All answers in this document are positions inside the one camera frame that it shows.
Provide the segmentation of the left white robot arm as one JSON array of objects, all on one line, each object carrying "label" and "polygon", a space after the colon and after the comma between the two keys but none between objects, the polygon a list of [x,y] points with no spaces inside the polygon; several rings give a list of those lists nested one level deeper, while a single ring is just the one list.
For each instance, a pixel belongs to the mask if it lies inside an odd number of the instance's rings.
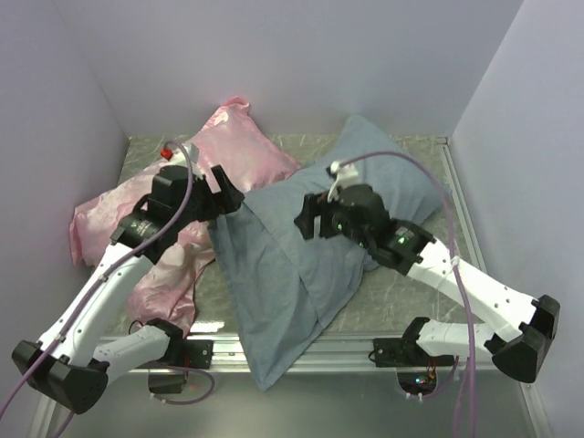
[{"label": "left white robot arm", "polygon": [[184,227],[235,212],[245,196],[224,169],[211,169],[212,191],[204,175],[183,165],[162,167],[143,195],[118,223],[106,251],[75,300],[36,341],[20,341],[12,359],[24,383],[82,414],[107,387],[130,370],[150,362],[183,365],[183,329],[161,318],[108,344],[99,341],[108,320],[127,301],[141,279],[178,241]]}]

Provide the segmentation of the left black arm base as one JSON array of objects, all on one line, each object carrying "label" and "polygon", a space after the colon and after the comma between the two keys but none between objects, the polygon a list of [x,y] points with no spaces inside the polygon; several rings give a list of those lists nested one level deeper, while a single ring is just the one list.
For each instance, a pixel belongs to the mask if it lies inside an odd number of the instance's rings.
[{"label": "left black arm base", "polygon": [[179,352],[150,362],[147,367],[156,372],[148,375],[149,392],[160,399],[163,395],[178,395],[192,387],[203,391],[198,399],[210,395],[215,386],[214,377],[208,372],[213,347],[211,340],[186,340]]}]

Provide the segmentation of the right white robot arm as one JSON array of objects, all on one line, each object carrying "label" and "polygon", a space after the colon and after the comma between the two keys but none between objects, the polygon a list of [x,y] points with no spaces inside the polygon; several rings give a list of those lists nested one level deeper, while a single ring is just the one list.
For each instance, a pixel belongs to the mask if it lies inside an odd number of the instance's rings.
[{"label": "right white robot arm", "polygon": [[445,323],[415,318],[402,335],[411,364],[430,357],[491,360],[507,377],[533,383],[558,332],[559,302],[531,297],[451,255],[445,243],[419,225],[393,218],[367,184],[332,197],[305,195],[294,220],[303,238],[343,235],[380,266],[437,290],[466,310],[472,321]]}]

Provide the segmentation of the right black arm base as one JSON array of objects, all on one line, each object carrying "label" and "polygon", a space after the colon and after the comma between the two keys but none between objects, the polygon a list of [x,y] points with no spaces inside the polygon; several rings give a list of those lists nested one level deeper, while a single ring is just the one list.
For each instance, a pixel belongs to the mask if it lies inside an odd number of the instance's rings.
[{"label": "right black arm base", "polygon": [[396,370],[399,388],[420,402],[437,396],[454,380],[459,358],[430,356],[415,342],[401,338],[376,338],[368,355],[376,368]]}]

